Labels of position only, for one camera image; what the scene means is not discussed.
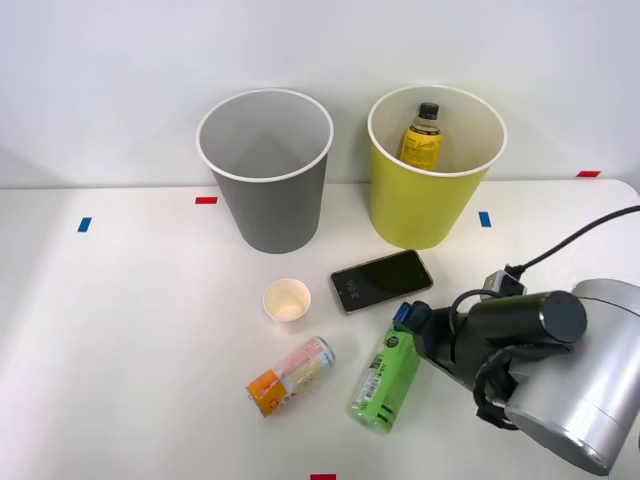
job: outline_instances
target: smartphone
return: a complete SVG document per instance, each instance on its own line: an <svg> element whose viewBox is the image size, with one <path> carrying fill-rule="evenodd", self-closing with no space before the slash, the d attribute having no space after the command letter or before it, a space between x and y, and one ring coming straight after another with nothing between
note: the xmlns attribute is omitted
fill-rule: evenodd
<svg viewBox="0 0 640 480"><path fill-rule="evenodd" d="M346 313L433 286L431 275L415 250L332 273L331 283Z"/></svg>

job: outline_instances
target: orange and white can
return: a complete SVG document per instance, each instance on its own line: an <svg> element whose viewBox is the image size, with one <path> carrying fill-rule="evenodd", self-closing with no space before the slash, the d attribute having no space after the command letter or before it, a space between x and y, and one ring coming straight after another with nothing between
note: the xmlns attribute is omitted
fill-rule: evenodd
<svg viewBox="0 0 640 480"><path fill-rule="evenodd" d="M251 382L247 391L266 417L323 377L335 363L336 357L327 342L313 337Z"/></svg>

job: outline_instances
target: yellow drink bottle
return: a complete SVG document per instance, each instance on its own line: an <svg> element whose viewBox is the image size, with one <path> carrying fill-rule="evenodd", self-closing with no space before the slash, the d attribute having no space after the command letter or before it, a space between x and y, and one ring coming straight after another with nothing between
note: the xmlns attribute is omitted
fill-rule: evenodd
<svg viewBox="0 0 640 480"><path fill-rule="evenodd" d="M436 125L439 106L436 103L420 105L418 116L407 129L402 140L400 160L412 167L435 170L440 154L442 133Z"/></svg>

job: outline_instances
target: paper cup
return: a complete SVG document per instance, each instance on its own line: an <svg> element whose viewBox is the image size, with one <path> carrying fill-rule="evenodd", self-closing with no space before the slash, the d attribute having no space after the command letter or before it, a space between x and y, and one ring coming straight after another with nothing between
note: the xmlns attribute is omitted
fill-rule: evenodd
<svg viewBox="0 0 640 480"><path fill-rule="evenodd" d="M440 106L442 149L436 171L401 162L400 144L422 102ZM420 250L440 243L504 151L507 128L481 98L453 87L415 85L388 93L371 109L371 219L387 242Z"/></svg>
<svg viewBox="0 0 640 480"><path fill-rule="evenodd" d="M277 322L292 322L311 306L311 292L300 280L285 278L273 283L262 299L267 314Z"/></svg>

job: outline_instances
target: yellow bin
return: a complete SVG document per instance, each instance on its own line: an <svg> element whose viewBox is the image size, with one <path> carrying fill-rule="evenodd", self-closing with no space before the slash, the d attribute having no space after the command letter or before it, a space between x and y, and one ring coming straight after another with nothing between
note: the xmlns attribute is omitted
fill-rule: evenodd
<svg viewBox="0 0 640 480"><path fill-rule="evenodd" d="M442 149L434 172L396 157L422 102L440 105ZM442 85L386 94L369 112L367 124L373 144L371 219L382 238L402 248L438 245L507 144L507 128L491 105Z"/></svg>

